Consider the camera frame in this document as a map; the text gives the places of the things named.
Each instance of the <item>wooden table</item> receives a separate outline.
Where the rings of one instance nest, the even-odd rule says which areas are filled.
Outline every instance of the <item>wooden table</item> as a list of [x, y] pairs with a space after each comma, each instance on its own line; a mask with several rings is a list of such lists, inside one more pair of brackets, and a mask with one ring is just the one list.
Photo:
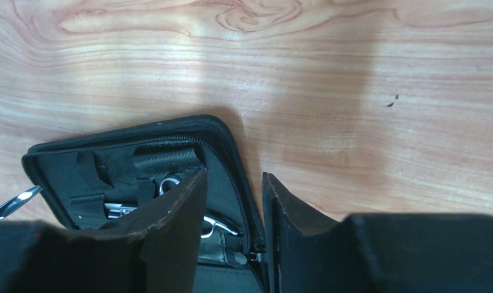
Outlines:
[[493, 0], [0, 0], [0, 203], [33, 144], [200, 113], [258, 200], [493, 214]]

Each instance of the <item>black zippered case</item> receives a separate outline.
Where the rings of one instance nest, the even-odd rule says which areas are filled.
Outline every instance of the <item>black zippered case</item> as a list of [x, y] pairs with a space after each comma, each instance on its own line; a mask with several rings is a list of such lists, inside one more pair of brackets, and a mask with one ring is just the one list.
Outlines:
[[24, 171], [68, 229], [97, 229], [108, 204], [140, 206], [158, 197], [165, 178], [207, 171], [206, 215], [226, 223], [202, 238], [194, 292], [264, 293], [265, 234], [229, 128], [197, 115], [33, 146]]

